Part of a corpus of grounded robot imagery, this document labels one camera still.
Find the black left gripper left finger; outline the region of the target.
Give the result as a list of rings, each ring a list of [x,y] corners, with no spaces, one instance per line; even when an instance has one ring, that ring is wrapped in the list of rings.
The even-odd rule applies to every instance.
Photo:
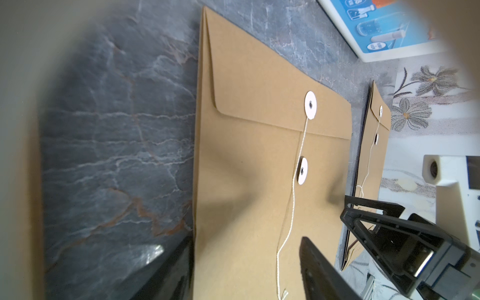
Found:
[[[131,300],[190,300],[194,242],[186,236]]]

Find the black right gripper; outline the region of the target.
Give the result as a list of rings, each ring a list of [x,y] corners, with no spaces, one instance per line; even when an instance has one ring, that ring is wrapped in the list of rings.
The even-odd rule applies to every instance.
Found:
[[[341,221],[403,296],[478,300],[480,253],[392,202],[346,196]]]

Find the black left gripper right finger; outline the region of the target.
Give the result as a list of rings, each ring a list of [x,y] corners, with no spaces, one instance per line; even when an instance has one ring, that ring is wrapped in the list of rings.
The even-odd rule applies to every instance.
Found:
[[[360,300],[308,237],[299,248],[302,282],[307,300]]]

